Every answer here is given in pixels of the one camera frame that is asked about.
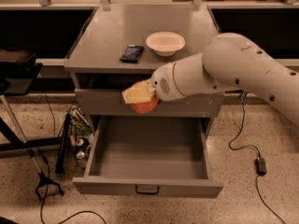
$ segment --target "drawer handle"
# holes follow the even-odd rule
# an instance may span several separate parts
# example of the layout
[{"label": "drawer handle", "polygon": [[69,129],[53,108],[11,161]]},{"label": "drawer handle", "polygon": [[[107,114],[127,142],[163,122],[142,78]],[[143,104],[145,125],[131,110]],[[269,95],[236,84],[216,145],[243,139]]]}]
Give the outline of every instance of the drawer handle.
[{"label": "drawer handle", "polygon": [[160,191],[160,187],[156,186],[141,186],[139,187],[138,185],[135,186],[135,192],[137,194],[141,195],[157,195]]}]

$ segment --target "black panel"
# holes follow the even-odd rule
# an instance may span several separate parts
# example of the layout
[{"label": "black panel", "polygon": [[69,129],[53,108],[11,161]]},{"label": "black panel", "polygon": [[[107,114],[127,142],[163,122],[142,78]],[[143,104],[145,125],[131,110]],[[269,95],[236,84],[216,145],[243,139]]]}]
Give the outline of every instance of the black panel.
[{"label": "black panel", "polygon": [[28,49],[37,58],[65,58],[93,9],[1,10],[0,49]]},{"label": "black panel", "polygon": [[299,9],[212,9],[223,33],[246,36],[276,59],[299,59]]}]

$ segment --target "open drawer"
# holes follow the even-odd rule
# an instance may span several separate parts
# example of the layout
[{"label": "open drawer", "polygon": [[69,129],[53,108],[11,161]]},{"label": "open drawer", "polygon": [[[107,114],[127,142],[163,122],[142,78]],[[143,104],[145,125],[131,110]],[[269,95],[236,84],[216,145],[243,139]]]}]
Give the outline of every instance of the open drawer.
[{"label": "open drawer", "polygon": [[100,118],[83,177],[82,194],[215,198],[199,118]]}]

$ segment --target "gray countertop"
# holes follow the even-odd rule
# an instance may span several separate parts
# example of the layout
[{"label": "gray countertop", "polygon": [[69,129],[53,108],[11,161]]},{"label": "gray countertop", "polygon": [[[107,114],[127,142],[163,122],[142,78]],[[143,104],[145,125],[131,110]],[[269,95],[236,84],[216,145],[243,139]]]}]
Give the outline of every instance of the gray countertop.
[{"label": "gray countertop", "polygon": [[[163,58],[146,45],[150,34],[168,31],[182,35],[186,46]],[[159,66],[201,52],[217,34],[205,4],[109,5],[100,6],[80,38],[65,69],[75,73],[148,73]],[[138,63],[122,63],[127,45],[144,46]]]}]

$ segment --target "cabinet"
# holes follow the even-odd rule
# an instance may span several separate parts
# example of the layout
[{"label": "cabinet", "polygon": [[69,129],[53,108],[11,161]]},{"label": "cabinet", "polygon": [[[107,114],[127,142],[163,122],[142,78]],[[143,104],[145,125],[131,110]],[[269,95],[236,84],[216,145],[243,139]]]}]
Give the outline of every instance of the cabinet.
[{"label": "cabinet", "polygon": [[[148,35],[170,31],[186,47],[162,58],[145,44]],[[161,102],[136,114],[121,92],[149,78],[156,68],[197,52],[217,33],[205,6],[110,5],[99,7],[65,69],[94,132],[85,174],[75,177],[81,193],[216,197],[222,184],[211,178],[206,136],[223,94]],[[122,63],[129,44],[145,47],[138,63]]]}]

